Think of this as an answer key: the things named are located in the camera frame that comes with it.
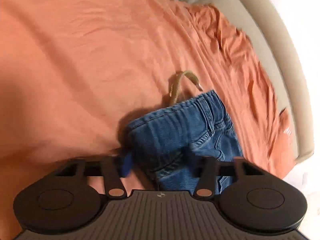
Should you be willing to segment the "blue denim jeans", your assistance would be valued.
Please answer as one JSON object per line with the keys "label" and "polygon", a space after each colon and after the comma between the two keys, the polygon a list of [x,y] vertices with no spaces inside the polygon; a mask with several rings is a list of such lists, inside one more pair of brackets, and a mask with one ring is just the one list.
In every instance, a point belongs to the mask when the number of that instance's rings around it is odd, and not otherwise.
{"label": "blue denim jeans", "polygon": [[213,91],[133,120],[125,129],[127,149],[161,191],[195,191],[203,157],[242,157],[226,108]]}

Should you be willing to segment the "orange duvet cover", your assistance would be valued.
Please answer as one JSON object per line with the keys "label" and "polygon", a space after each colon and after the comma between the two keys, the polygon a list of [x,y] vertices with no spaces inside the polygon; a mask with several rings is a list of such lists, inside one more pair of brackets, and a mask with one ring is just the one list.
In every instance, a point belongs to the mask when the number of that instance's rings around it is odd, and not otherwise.
{"label": "orange duvet cover", "polygon": [[1,239],[20,232],[17,193],[63,160],[114,153],[118,126],[165,107],[184,70],[217,92],[249,161],[293,169],[252,41],[213,5],[1,0]]}

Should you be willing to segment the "beige upholstered headboard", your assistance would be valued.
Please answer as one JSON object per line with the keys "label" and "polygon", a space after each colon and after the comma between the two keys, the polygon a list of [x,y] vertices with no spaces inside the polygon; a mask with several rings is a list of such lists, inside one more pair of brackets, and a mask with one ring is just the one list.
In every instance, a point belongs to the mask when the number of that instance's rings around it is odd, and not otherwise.
{"label": "beige upholstered headboard", "polygon": [[276,90],[280,109],[288,107],[295,124],[296,162],[314,153],[311,103],[302,65],[292,38],[270,0],[180,0],[214,3],[250,37]]}

